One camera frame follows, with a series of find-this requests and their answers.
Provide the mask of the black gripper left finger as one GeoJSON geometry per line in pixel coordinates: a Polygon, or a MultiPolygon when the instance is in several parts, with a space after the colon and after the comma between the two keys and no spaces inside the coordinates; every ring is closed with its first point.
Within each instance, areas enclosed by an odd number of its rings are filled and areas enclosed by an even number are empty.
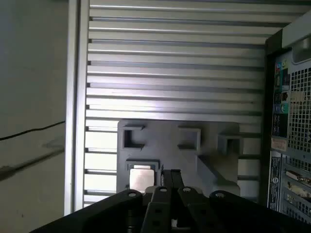
{"type": "Polygon", "coordinates": [[[48,223],[38,233],[167,233],[171,228],[172,172],[142,194],[127,189],[48,223]]]}

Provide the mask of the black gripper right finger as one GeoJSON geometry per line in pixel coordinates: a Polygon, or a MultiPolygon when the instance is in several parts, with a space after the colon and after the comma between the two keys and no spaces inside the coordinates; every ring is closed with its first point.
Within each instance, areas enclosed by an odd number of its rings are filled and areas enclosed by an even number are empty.
{"type": "Polygon", "coordinates": [[[180,170],[172,180],[185,208],[183,220],[193,233],[309,233],[311,226],[250,200],[220,190],[204,196],[184,186],[180,170]]]}

